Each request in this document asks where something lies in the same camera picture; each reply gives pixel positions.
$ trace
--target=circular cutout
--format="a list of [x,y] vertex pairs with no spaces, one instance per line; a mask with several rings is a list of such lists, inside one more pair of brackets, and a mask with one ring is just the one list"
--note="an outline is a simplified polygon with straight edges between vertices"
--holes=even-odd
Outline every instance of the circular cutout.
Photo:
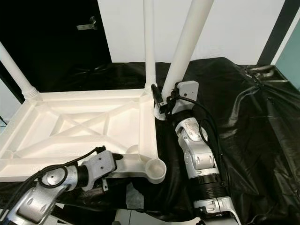
[[151,183],[158,184],[165,178],[166,166],[160,159],[151,159],[146,163],[145,172]]

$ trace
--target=black plastic sheet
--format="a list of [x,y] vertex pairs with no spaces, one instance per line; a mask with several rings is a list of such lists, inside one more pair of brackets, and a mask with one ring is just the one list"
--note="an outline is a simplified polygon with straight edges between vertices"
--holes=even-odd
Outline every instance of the black plastic sheet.
[[[156,64],[160,88],[169,66]],[[225,58],[195,60],[184,81],[199,82],[198,101],[216,120],[230,195],[242,223],[300,224],[300,93],[275,67],[251,68]],[[143,63],[110,64],[78,76],[81,82],[71,84],[76,75],[66,76],[55,90],[142,88],[144,71]],[[194,107],[194,115],[198,119],[203,113]],[[60,202],[100,211],[125,208],[126,184],[131,180],[144,195],[140,211],[164,221],[193,219],[183,153],[174,128],[156,120],[156,130],[158,154],[167,166],[161,184],[149,184],[146,179],[111,180],[111,191],[105,195],[76,190],[64,193]],[[0,185],[1,206],[15,186]]]

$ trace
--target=wire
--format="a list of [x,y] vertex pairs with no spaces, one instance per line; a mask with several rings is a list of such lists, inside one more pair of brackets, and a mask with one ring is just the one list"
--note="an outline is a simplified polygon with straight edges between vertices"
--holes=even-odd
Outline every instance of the wire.
[[221,150],[221,147],[220,147],[220,140],[219,140],[219,132],[218,132],[218,129],[214,129],[214,126],[212,125],[212,122],[211,122],[209,119],[204,118],[204,119],[202,119],[202,121],[206,121],[206,122],[208,123],[209,127],[210,127],[210,128],[212,129],[212,131],[214,132],[215,137],[216,137],[216,143],[217,143],[217,147],[218,147],[218,152],[219,152],[220,154],[223,154],[223,153],[222,153],[222,150]]
[[204,141],[204,143],[206,143],[208,146],[210,145],[209,142],[208,142],[208,136],[207,136],[207,140],[205,139],[204,135],[203,135],[203,131],[202,131],[202,122],[203,120],[200,121],[200,124],[199,124],[199,132],[200,132],[200,136],[202,138],[202,140]]
[[189,98],[187,98],[187,97],[179,96],[178,98],[181,99],[181,100],[185,100],[185,101],[187,101],[187,102],[190,102],[190,103],[194,103],[195,105],[197,105],[197,106],[199,106],[200,108],[202,108],[202,109],[208,114],[208,116],[210,117],[211,122],[212,122],[212,125],[213,125],[213,130],[214,130],[215,132],[217,132],[217,125],[216,125],[216,123],[215,123],[215,121],[214,121],[214,119],[213,119],[213,116],[211,115],[211,113],[208,111],[208,109],[207,109],[204,105],[202,105],[202,104],[200,104],[200,103],[198,103],[198,102],[196,102],[196,101],[194,101],[194,100],[191,100],[191,99],[189,99]]
[[[213,129],[211,122],[207,118],[202,119],[201,122],[202,121],[207,121],[210,128]],[[220,146],[220,139],[219,139],[218,130],[216,130],[216,133],[217,133],[217,136],[215,136],[215,139],[216,139],[216,145],[217,145],[217,151],[218,151],[218,162],[223,164],[224,169],[225,169],[225,172],[222,172],[222,170],[220,170],[220,173],[221,173],[222,179],[224,179],[224,174],[226,175],[226,180],[227,180],[227,185],[228,185],[228,192],[230,193],[230,177],[229,177],[229,174],[228,174],[228,168],[227,168],[227,165],[224,161],[223,152],[222,152],[222,149],[221,149],[221,146]]]
[[7,125],[7,123],[4,121],[4,119],[0,116],[0,120],[5,124]]
[[89,153],[76,158],[74,160],[71,160],[67,163],[64,164],[59,164],[59,165],[50,165],[45,167],[44,169],[38,171],[37,173],[33,174],[31,177],[29,177],[26,181],[24,181],[20,187],[15,191],[14,195],[16,196],[16,198],[10,198],[9,201],[7,202],[7,204],[5,205],[5,207],[3,208],[1,214],[0,214],[0,218],[3,217],[3,215],[5,214],[6,210],[9,208],[10,204],[13,204],[13,206],[17,203],[17,201],[19,201],[19,197],[20,195],[23,195],[24,190],[27,190],[28,186],[35,180],[38,179],[40,176],[44,175],[46,172],[49,172],[51,170],[55,170],[55,169],[59,169],[68,165],[73,165],[74,163],[86,158],[87,156],[91,155],[92,153],[94,153],[95,151],[104,151],[105,150],[105,146],[103,147],[96,147],[94,148],[92,151],[90,151]]

